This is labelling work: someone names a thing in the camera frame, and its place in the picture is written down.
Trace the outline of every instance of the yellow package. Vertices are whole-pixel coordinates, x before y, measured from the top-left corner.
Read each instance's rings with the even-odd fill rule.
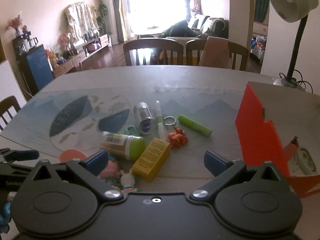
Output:
[[[154,138],[132,167],[132,172],[152,182],[170,154],[170,144]]]

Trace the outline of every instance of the white doll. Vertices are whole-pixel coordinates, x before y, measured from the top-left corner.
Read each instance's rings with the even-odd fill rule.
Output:
[[[125,196],[128,195],[129,192],[137,192],[138,189],[134,187],[136,181],[130,170],[128,173],[124,173],[123,170],[120,171],[122,176],[120,178],[121,185],[123,186],[123,190],[121,191]]]

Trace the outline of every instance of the red box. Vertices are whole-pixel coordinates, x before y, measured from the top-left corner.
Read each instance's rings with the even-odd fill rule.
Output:
[[[320,96],[249,82],[236,127],[248,165],[272,161],[301,198],[320,192]]]

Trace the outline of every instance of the blue cabinet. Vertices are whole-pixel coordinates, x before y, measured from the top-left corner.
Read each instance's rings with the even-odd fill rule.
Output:
[[[18,58],[18,63],[32,95],[54,79],[43,45],[31,48]]]

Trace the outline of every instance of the brown cloth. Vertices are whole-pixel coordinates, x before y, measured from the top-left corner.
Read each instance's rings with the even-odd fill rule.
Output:
[[[229,40],[208,37],[200,58],[199,66],[231,68]]]

